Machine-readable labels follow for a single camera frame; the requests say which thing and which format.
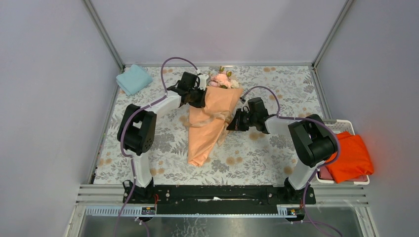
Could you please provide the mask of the peach wrapping paper sheet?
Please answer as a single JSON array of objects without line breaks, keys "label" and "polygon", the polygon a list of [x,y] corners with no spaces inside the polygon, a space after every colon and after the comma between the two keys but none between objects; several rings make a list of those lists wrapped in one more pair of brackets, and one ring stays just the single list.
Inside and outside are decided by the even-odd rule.
[{"label": "peach wrapping paper sheet", "polygon": [[[218,87],[207,87],[205,103],[203,108],[190,106],[189,122],[196,123],[209,118],[208,114],[234,110],[239,102],[243,88],[224,89]],[[209,154],[217,144],[217,139],[223,129],[223,121],[214,120],[207,126],[201,128],[188,128],[188,164],[202,166],[209,157]]]}]

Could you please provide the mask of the pile of fake flowers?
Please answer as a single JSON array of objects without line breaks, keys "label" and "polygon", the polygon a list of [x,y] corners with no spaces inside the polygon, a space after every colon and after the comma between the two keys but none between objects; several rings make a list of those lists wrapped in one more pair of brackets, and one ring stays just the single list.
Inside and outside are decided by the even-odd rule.
[{"label": "pile of fake flowers", "polygon": [[232,71],[227,70],[224,66],[220,66],[217,73],[209,73],[207,85],[224,89],[236,89],[241,87],[237,76],[233,74]]}]

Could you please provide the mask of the beige ribbon pile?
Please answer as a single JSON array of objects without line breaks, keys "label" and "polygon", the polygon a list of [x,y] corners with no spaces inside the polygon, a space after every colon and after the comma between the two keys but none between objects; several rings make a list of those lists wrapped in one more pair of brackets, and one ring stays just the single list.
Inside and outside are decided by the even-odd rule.
[{"label": "beige ribbon pile", "polygon": [[217,145],[221,146],[227,135],[229,134],[229,131],[227,130],[227,126],[231,123],[231,121],[233,120],[233,116],[232,113],[230,111],[222,111],[222,112],[216,112],[213,114],[208,114],[206,112],[203,111],[203,113],[205,115],[208,115],[209,118],[206,120],[202,120],[196,123],[190,123],[188,120],[185,120],[182,124],[185,127],[192,127],[192,128],[201,128],[204,126],[209,125],[210,123],[212,123],[214,120],[221,120],[223,121],[223,129],[221,134],[219,135],[218,139],[217,139]]}]

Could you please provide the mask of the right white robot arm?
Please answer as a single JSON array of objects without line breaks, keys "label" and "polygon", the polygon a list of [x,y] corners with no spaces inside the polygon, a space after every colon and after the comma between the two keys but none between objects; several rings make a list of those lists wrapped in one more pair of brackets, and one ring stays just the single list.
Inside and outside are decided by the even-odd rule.
[{"label": "right white robot arm", "polygon": [[290,203],[296,203],[303,197],[302,189],[310,184],[315,172],[326,165],[332,155],[339,156],[341,151],[336,134],[317,114],[305,118],[269,114],[259,97],[248,100],[247,105],[236,110],[227,130],[248,131],[250,127],[264,134],[291,137],[299,161],[284,182],[283,196]]}]

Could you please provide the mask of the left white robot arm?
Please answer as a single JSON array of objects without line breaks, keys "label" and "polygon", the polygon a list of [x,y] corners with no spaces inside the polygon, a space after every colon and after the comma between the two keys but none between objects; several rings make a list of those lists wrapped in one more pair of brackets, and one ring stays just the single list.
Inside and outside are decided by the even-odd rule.
[{"label": "left white robot arm", "polygon": [[206,86],[210,79],[197,71],[196,74],[184,72],[175,85],[166,88],[162,98],[143,107],[135,104],[127,106],[117,134],[122,155],[130,158],[132,179],[136,186],[134,196],[142,203],[153,198],[149,185],[153,177],[149,171],[147,152],[155,140],[157,120],[169,112],[190,105],[195,108],[205,107]]}]

